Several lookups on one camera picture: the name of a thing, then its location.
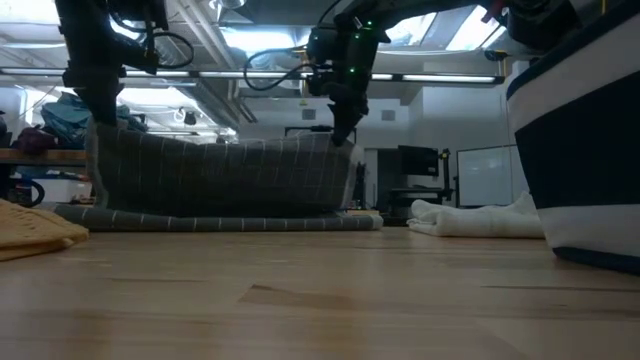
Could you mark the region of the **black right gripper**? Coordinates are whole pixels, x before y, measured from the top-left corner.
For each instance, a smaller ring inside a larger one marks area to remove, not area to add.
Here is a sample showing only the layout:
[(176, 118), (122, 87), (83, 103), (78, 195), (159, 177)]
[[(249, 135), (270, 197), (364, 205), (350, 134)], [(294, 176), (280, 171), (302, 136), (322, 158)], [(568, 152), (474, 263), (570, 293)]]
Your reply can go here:
[(355, 15), (337, 15), (334, 25), (327, 55), (333, 75), (326, 89), (334, 102), (329, 104), (334, 117), (331, 139), (340, 147), (368, 114), (366, 91), (374, 59), (379, 44), (389, 38), (376, 21)]

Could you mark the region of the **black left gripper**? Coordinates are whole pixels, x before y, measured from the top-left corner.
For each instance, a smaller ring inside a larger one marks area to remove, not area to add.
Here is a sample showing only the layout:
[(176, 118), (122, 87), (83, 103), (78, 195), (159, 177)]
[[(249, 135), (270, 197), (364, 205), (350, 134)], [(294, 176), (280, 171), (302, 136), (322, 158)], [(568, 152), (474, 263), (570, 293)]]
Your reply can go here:
[(63, 34), (69, 54), (63, 73), (68, 88), (87, 90), (87, 106), (98, 123), (117, 125), (117, 97), (121, 88), (107, 88), (111, 81), (126, 76), (124, 66), (131, 66), (149, 74), (159, 68), (154, 49), (147, 49), (136, 41), (112, 30), (66, 30)]

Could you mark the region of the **grey checked towel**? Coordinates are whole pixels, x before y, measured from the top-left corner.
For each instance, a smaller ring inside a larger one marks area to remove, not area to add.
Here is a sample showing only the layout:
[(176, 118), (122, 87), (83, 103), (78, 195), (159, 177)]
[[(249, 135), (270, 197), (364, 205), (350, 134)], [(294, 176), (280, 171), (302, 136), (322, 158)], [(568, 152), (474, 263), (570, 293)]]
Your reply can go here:
[(328, 134), (236, 144), (91, 126), (92, 206), (54, 206), (91, 231), (375, 231), (378, 215), (349, 215), (361, 150)]

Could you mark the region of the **mustard yellow towel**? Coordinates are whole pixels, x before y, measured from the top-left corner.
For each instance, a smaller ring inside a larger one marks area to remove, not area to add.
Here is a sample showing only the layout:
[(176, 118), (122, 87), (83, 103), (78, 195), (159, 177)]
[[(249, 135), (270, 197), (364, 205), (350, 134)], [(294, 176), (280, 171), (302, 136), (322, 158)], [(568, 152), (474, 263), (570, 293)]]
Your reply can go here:
[(88, 239), (88, 229), (51, 211), (0, 199), (0, 262), (62, 251)]

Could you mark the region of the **white checked towel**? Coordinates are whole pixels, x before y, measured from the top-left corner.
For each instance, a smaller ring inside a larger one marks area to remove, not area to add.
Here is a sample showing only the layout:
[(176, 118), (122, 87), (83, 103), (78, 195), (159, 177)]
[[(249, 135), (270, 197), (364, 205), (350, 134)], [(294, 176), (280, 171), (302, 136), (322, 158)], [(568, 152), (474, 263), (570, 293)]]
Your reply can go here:
[(461, 209), (415, 200), (410, 230), (436, 237), (544, 239), (544, 231), (528, 192), (507, 206)]

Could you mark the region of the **teal bag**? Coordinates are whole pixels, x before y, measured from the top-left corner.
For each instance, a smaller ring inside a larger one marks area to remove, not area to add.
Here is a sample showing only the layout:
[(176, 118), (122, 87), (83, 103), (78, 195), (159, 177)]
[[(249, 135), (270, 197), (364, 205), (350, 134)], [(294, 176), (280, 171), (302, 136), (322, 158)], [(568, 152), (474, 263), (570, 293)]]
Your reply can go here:
[[(93, 116), (77, 95), (63, 92), (57, 101), (42, 106), (41, 116), (45, 131), (57, 138), (61, 149), (85, 149), (90, 127), (93, 127)], [(132, 114), (128, 106), (118, 105), (114, 129), (146, 133), (149, 127)]]

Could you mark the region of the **wooden workbench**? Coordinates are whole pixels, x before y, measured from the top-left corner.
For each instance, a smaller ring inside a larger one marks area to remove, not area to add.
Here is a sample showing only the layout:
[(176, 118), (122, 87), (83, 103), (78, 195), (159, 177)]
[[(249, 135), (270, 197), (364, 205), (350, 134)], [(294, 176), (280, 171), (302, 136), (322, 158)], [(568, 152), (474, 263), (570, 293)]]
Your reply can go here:
[(28, 155), (18, 149), (0, 148), (0, 199), (8, 200), (9, 189), (20, 184), (30, 185), (37, 193), (35, 200), (21, 203), (21, 206), (33, 208), (43, 202), (46, 191), (42, 185), (31, 179), (11, 178), (17, 166), (84, 167), (86, 162), (86, 152), (81, 150), (47, 150), (40, 155)]

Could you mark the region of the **maroon bag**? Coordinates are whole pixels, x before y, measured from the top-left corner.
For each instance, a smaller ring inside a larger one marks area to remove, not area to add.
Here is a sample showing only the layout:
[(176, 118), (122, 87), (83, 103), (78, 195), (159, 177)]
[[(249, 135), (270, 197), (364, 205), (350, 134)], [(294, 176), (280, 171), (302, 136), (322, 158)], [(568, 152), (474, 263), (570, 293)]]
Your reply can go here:
[(56, 149), (57, 139), (40, 127), (29, 127), (21, 131), (11, 147), (25, 155), (38, 156), (48, 150)]

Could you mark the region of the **black computer monitor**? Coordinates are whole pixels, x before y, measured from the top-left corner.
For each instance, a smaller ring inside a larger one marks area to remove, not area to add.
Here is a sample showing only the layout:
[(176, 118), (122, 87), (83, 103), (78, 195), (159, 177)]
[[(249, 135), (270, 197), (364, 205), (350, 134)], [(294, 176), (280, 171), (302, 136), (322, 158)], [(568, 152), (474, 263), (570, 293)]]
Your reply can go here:
[(401, 170), (406, 175), (439, 176), (439, 152), (437, 149), (401, 145)]

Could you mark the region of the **white storage box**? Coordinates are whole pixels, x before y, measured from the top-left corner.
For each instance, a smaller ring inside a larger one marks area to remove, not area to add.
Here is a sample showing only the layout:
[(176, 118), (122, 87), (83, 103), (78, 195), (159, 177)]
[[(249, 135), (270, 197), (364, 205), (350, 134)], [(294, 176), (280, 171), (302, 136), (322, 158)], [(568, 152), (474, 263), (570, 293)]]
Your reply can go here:
[(71, 203), (74, 200), (89, 198), (92, 184), (86, 181), (69, 179), (35, 179), (45, 191), (43, 203)]

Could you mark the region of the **ceiling light strip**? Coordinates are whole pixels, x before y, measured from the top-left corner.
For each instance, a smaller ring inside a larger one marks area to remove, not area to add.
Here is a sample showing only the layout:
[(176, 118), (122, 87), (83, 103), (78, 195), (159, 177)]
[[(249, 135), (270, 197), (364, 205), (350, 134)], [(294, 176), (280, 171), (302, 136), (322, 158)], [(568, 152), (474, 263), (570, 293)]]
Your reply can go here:
[[(61, 77), (65, 72), (59, 68), (26, 68), (26, 67), (0, 67), (0, 75), (6, 76), (49, 76)], [(242, 71), (198, 71), (198, 70), (162, 70), (156, 74), (148, 74), (140, 70), (126, 70), (127, 77), (131, 78), (212, 78), (243, 80)], [(297, 72), (286, 76), (282, 71), (248, 71), (248, 79), (279, 80), (280, 78), (302, 79), (311, 76), (311, 72)], [(456, 75), (456, 74), (402, 74), (402, 73), (373, 73), (372, 81), (378, 82), (415, 82), (415, 83), (443, 83), (443, 84), (501, 84), (503, 76), (487, 75)]]

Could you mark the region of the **whiteboard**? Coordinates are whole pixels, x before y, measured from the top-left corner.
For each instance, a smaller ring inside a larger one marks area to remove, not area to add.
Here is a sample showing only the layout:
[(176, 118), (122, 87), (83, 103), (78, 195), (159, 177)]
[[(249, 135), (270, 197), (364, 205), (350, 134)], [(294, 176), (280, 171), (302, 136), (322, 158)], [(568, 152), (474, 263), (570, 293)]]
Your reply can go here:
[(506, 206), (529, 187), (516, 146), (460, 150), (456, 154), (458, 206)]

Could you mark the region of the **blue fabric bin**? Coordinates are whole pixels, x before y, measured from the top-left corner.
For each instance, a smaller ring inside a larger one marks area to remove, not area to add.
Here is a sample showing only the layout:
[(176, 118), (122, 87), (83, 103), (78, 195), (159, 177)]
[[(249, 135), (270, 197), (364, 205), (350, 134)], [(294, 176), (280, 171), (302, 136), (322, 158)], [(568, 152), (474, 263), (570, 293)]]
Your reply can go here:
[(553, 253), (640, 277), (640, 0), (556, 46), (507, 100)]

